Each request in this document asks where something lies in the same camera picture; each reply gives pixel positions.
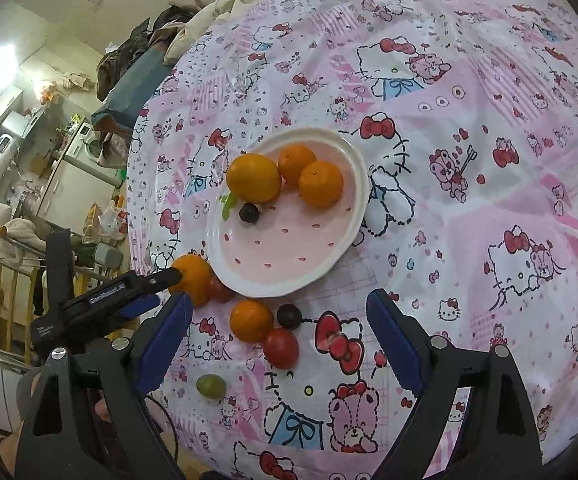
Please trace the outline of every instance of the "white plate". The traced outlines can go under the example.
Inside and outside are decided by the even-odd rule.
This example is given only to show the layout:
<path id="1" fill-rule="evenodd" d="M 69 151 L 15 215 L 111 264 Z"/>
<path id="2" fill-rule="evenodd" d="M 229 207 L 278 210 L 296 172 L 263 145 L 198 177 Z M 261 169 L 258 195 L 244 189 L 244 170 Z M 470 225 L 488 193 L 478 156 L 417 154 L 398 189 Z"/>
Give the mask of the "white plate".
<path id="1" fill-rule="evenodd" d="M 238 201 L 223 219 L 229 195 L 223 182 L 207 219 L 207 251 L 211 268 L 224 285 L 249 298 L 290 294 L 324 276 L 358 234 L 369 201 L 369 179 L 362 155 L 336 132 L 296 128 L 257 144 L 252 152 L 277 160 L 288 144 L 309 146 L 318 160 L 335 163 L 345 186 L 329 209 L 312 208 L 296 190 L 283 187 L 278 198 L 258 206 L 260 219 L 246 224 Z"/>

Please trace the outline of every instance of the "orange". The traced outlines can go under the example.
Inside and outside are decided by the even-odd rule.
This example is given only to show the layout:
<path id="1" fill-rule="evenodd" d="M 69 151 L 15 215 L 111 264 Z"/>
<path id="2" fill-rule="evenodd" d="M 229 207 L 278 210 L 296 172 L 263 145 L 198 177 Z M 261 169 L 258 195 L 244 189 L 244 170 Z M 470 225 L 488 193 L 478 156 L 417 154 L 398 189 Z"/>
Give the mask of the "orange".
<path id="1" fill-rule="evenodd" d="M 287 184 L 296 186 L 304 168 L 316 161 L 313 151 L 304 144 L 285 146 L 278 157 L 278 169 Z"/>
<path id="2" fill-rule="evenodd" d="M 245 153 L 227 170 L 227 187 L 238 198 L 253 204 L 273 200 L 283 180 L 273 160 L 259 153 Z"/>
<path id="3" fill-rule="evenodd" d="M 317 160 L 304 168 L 298 180 L 301 198 L 314 207 L 331 207 L 342 196 L 344 181 L 338 167 Z"/>
<path id="4" fill-rule="evenodd" d="M 245 343 L 261 342 L 273 327 L 274 315 L 261 301 L 239 301 L 229 316 L 229 328 Z"/>
<path id="5" fill-rule="evenodd" d="M 197 254 L 185 254 L 171 264 L 182 274 L 178 283 L 170 286 L 169 292 L 183 290 L 191 296 L 194 307 L 203 306 L 209 301 L 209 282 L 211 267 Z"/>

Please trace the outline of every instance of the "plate rim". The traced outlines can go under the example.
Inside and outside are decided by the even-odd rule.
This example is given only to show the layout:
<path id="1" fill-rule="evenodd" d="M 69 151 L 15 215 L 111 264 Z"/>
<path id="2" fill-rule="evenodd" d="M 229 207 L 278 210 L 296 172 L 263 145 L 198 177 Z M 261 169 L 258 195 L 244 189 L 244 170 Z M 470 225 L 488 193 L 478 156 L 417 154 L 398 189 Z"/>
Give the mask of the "plate rim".
<path id="1" fill-rule="evenodd" d="M 328 273 L 345 254 L 345 252 L 347 252 L 355 237 L 357 237 L 363 219 L 365 218 L 365 211 L 367 209 L 370 195 L 367 164 L 365 163 L 362 153 L 351 142 L 334 130 L 328 130 L 317 126 L 291 128 L 290 130 L 285 130 L 282 133 L 275 134 L 272 137 L 262 140 L 253 146 L 252 149 L 247 150 L 247 153 L 261 153 L 264 155 L 265 153 L 271 152 L 282 146 L 300 142 L 301 138 L 303 140 L 323 142 L 324 144 L 337 148 L 349 161 L 355 182 L 355 198 L 354 205 L 352 206 L 352 210 L 356 211 L 354 219 L 352 219 L 352 222 L 349 224 L 341 242 L 336 245 L 333 251 L 331 251 L 329 257 L 314 270 L 307 272 L 294 280 L 288 280 L 272 285 L 250 282 L 249 280 L 239 278 L 228 267 L 224 258 L 221 257 L 220 222 L 224 222 L 224 220 L 222 215 L 223 203 L 221 202 L 220 197 L 224 196 L 226 192 L 228 193 L 229 191 L 225 178 L 218 188 L 218 195 L 213 201 L 213 205 L 210 207 L 208 213 L 207 227 L 205 229 L 205 235 L 207 238 L 207 257 L 209 259 L 209 264 L 218 279 L 234 292 L 247 298 L 279 298 L 300 290 L 325 276 L 326 273 Z M 217 263 L 212 261 L 212 257 L 215 259 L 216 256 Z"/>

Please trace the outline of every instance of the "pink tablecloth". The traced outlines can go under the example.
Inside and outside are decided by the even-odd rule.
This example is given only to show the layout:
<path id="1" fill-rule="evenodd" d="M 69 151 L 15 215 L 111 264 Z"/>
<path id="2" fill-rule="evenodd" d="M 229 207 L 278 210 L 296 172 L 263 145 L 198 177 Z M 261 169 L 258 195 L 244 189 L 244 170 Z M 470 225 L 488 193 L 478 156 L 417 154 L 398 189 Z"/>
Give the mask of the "pink tablecloth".
<path id="1" fill-rule="evenodd" d="M 195 311 L 159 395 L 184 446 L 238 478 L 368 478 L 415 402 L 364 313 L 383 287 L 429 333 L 512 351 L 544 460 L 578 432 L 578 18 L 564 0 L 265 0 L 214 26 L 136 124 L 133 266 L 205 252 L 231 160 L 295 126 L 336 130 L 370 168 L 363 227 L 291 301 L 294 370 Z M 330 352 L 339 332 L 351 358 Z M 195 381 L 222 376 L 227 394 Z M 458 391 L 429 473 L 446 464 Z"/>

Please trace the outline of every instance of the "red tomato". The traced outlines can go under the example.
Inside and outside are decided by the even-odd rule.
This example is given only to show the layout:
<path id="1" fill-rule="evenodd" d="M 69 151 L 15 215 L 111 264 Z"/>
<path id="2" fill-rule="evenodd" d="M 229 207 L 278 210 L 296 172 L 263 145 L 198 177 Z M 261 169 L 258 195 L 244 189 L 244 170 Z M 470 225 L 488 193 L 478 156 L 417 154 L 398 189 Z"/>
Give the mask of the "red tomato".
<path id="1" fill-rule="evenodd" d="M 276 368 L 288 370 L 298 362 L 300 353 L 298 340 L 286 328 L 274 328 L 262 342 L 262 351 L 267 361 Z"/>
<path id="2" fill-rule="evenodd" d="M 227 288 L 218 276 L 211 278 L 209 282 L 209 298 L 216 300 L 218 303 L 227 303 L 235 294 L 230 288 Z"/>

